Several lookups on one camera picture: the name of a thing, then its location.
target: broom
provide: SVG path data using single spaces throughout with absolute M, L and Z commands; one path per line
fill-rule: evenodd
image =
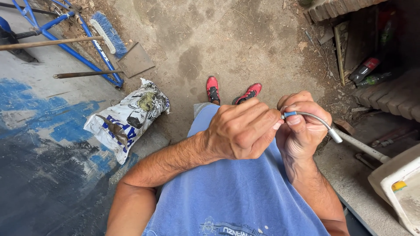
M 99 11 L 95 12 L 92 15 L 90 24 L 96 29 L 100 36 L 104 37 L 103 40 L 105 41 L 105 44 L 108 46 L 111 54 L 114 54 L 115 58 L 120 59 L 127 53 L 124 42 L 104 14 Z

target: person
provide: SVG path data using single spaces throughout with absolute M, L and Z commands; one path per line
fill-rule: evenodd
M 312 158 L 327 133 L 319 121 L 283 112 L 331 115 L 301 91 L 277 109 L 254 84 L 222 105 L 195 105 L 188 138 L 140 160 L 119 181 L 106 235 L 347 236 L 341 203 Z M 164 184 L 157 202 L 156 187 Z

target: dirt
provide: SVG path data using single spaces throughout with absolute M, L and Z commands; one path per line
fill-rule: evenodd
M 85 19 L 101 11 L 128 48 L 140 42 L 149 54 L 156 66 L 124 78 L 123 89 L 136 90 L 144 77 L 163 90 L 170 99 L 171 114 L 155 122 L 174 142 L 188 132 L 192 105 L 207 100 L 205 80 L 210 75 L 219 80 L 222 104 L 261 82 L 258 97 L 270 107 L 282 95 L 305 89 L 334 118 L 352 123 L 350 109 L 357 107 L 350 96 L 354 90 L 350 83 L 344 87 L 339 83 L 335 45 L 332 40 L 323 48 L 319 45 L 294 0 L 285 1 L 285 9 L 274 0 L 73 1 L 85 7 Z M 91 44 L 82 46 L 88 52 L 93 49 Z

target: red sneaker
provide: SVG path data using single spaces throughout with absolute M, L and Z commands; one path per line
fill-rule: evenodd
M 239 103 L 241 103 L 245 100 L 248 100 L 251 97 L 256 97 L 261 92 L 261 89 L 263 88 L 262 86 L 263 85 L 260 84 L 260 83 L 256 83 L 256 84 L 251 85 L 248 88 L 247 92 L 243 96 L 235 98 L 234 101 L 232 102 L 232 104 L 233 105 L 238 105 Z
M 218 101 L 220 104 L 219 85 L 217 83 L 216 77 L 210 76 L 208 78 L 206 88 L 209 102 Z

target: pvc pipe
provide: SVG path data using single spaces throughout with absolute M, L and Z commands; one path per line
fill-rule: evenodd
M 371 148 L 370 146 L 360 142 L 359 140 L 339 131 L 336 128 L 333 128 L 337 134 L 343 139 L 352 144 L 353 146 L 359 148 L 360 150 L 364 151 L 366 154 L 370 155 L 371 157 L 377 159 L 382 163 L 386 163 L 387 161 L 391 160 L 389 156 L 385 156 L 384 154 L 376 151 L 375 149 Z

